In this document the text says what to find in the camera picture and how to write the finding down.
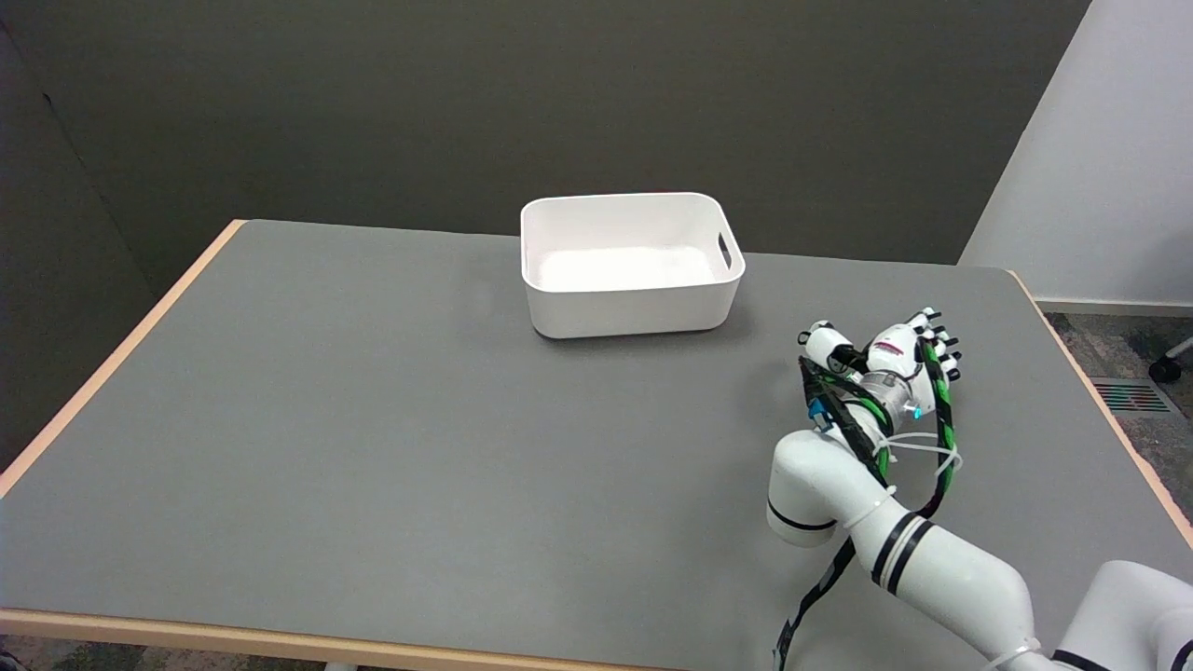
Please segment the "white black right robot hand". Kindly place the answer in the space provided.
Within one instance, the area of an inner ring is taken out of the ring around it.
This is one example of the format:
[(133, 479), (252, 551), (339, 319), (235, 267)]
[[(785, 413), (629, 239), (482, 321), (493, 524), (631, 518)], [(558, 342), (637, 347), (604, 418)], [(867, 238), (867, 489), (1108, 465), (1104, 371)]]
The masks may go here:
[(928, 381), (925, 367), (937, 361), (950, 384), (960, 378), (960, 352), (958, 339), (948, 336), (941, 318), (941, 310), (925, 307), (905, 322), (880, 331), (865, 347), (857, 347), (834, 324), (822, 320), (802, 331), (797, 341), (806, 361), (837, 378), (859, 382), (863, 375), (879, 371), (915, 386)]

